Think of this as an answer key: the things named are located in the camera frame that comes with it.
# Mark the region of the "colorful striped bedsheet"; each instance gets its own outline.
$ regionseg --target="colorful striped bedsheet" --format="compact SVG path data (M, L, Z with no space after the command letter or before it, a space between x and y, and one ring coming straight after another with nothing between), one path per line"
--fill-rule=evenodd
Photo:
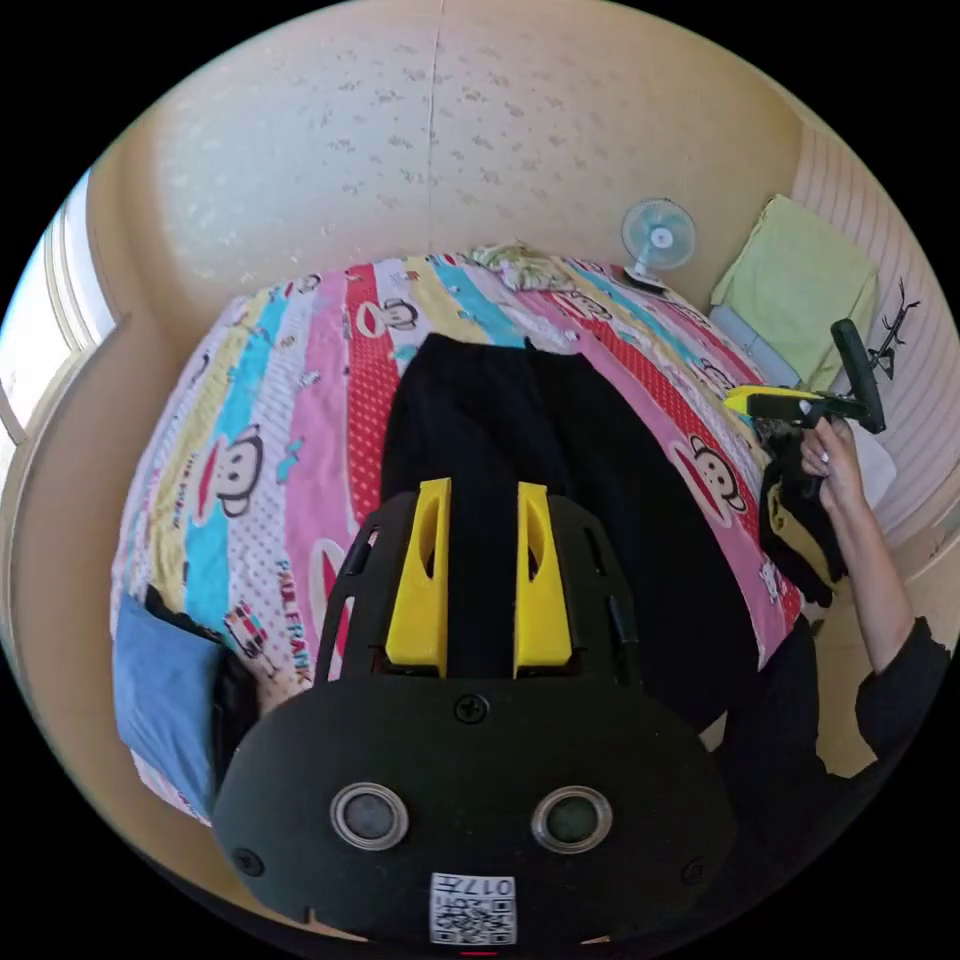
M394 391L430 332L580 352L630 403L686 481L735 573L758 665L801 607L758 544L766 455L722 404L760 372L679 297L608 265L556 258L569 292L509 291L467 258L384 260L232 301L203 338L138 464L112 569L218 630L259 681L266 711L307 689L327 597L378 505ZM329 677L339 672L345 620ZM141 779L194 816L157 771Z

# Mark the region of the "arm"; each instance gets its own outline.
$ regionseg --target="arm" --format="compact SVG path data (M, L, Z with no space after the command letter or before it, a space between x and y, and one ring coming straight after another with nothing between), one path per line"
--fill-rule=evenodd
M831 425L822 418L806 432L802 450L804 470L824 478L820 500L850 574L870 664L880 674L910 636L914 615L883 531L864 497L853 434L844 421Z

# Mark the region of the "white wallpaper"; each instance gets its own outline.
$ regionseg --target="white wallpaper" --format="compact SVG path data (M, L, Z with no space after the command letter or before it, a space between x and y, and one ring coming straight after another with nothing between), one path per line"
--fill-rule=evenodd
M696 220L671 281L704 304L799 146L746 64L625 7L360 0L224 54L114 149L186 350L231 296L311 269L514 235L623 260L626 208L659 195Z

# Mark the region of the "black sleeve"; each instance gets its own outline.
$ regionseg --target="black sleeve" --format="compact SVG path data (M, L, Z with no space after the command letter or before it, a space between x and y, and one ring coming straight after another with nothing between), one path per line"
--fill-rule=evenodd
M881 763L896 757L920 728L933 703L950 654L919 617L906 643L881 674L871 673L857 691L860 733Z

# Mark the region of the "pillow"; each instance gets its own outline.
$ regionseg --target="pillow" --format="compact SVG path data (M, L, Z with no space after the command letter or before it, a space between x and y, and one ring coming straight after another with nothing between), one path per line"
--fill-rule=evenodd
M710 302L735 310L811 390L828 390L843 367L830 325L849 317L866 340L877 266L826 220L777 194Z
M519 240L477 247L469 253L481 267L499 274L510 290L575 290L573 280L556 261Z
M863 495L870 508L875 509L897 479L897 467L872 433L861 427L856 420L848 420L847 423L857 448L857 461L863 477Z
M120 739L207 819L218 788L214 691L229 652L154 617L129 595L120 601L113 647Z
M771 386L800 385L800 374L735 310L721 303L710 311L710 320L757 365Z

